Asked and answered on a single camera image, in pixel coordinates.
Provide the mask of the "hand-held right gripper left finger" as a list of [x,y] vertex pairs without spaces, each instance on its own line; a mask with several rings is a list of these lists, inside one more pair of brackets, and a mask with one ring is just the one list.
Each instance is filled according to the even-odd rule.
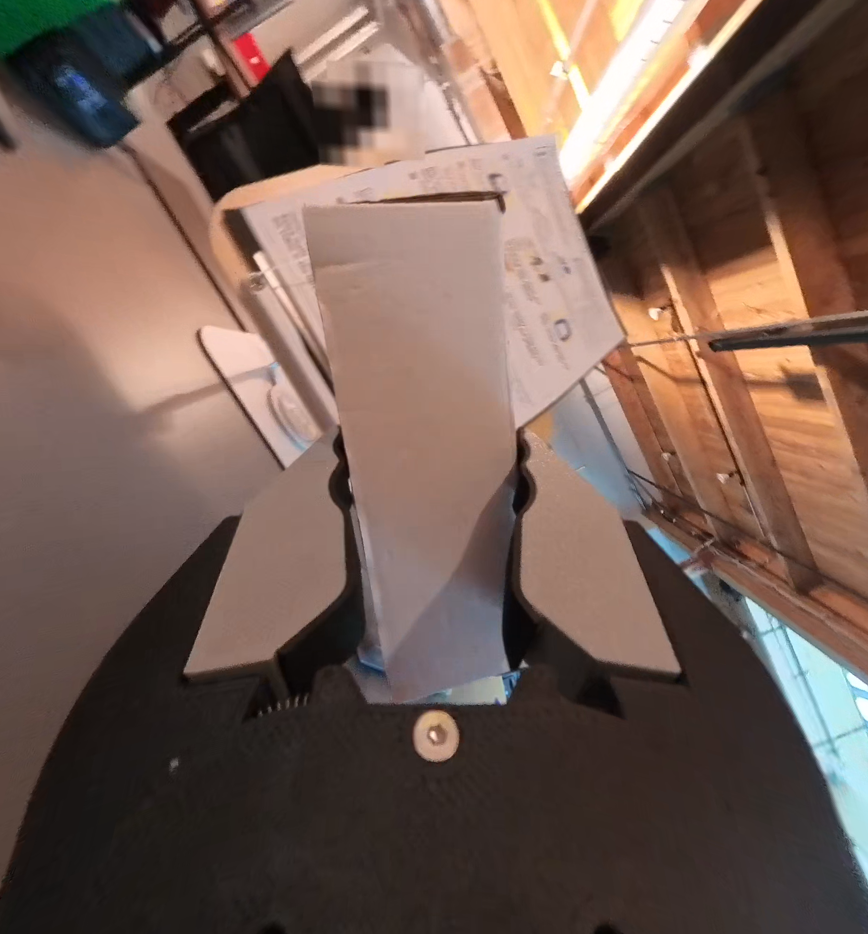
[[244,509],[186,679],[311,683],[356,654],[366,622],[352,505],[329,431]]

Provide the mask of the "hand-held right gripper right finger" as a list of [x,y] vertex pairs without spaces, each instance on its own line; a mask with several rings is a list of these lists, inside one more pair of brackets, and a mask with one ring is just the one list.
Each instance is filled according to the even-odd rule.
[[512,580],[525,606],[595,662],[680,675],[620,512],[533,431],[520,433],[520,450]]

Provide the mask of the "white cardboard mailer box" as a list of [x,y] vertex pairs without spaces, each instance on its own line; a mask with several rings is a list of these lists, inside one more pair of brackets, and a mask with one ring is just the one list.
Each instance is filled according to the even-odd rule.
[[497,194],[307,205],[302,220],[394,701],[508,669],[514,526]]

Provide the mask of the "green plastic bin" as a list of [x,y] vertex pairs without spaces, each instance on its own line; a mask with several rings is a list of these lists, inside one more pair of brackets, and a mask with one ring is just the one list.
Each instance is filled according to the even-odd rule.
[[115,1],[0,1],[0,60],[32,39],[76,23]]

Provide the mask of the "printed instruction sheet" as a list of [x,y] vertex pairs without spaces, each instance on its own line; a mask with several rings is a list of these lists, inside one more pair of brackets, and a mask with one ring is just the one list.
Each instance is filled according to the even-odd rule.
[[521,428],[568,394],[624,339],[569,199],[551,136],[457,146],[300,186],[241,207],[253,267],[286,301],[323,364],[326,339],[302,210],[307,205],[496,193],[512,410]]

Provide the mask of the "black metal bar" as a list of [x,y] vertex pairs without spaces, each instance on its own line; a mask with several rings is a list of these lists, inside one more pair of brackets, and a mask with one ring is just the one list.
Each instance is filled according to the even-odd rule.
[[717,353],[868,344],[868,310],[729,330],[703,340]]

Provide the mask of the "black mesh office chair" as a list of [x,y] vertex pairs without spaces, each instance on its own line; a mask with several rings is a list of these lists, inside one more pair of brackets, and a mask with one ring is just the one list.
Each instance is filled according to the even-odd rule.
[[221,82],[167,126],[213,202],[321,163],[313,95],[290,52],[246,97],[236,98]]

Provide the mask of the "red storage bin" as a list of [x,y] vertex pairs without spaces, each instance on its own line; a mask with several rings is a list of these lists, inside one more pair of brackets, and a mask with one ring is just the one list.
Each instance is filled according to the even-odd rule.
[[254,84],[260,83],[268,75],[271,64],[252,33],[237,36],[232,40],[232,48],[234,57],[241,62],[244,75],[251,77]]

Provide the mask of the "black device with small screen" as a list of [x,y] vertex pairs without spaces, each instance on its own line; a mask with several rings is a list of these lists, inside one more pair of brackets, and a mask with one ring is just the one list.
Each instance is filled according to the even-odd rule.
[[31,39],[6,63],[31,96],[91,147],[114,147],[140,125],[125,91],[73,32]]

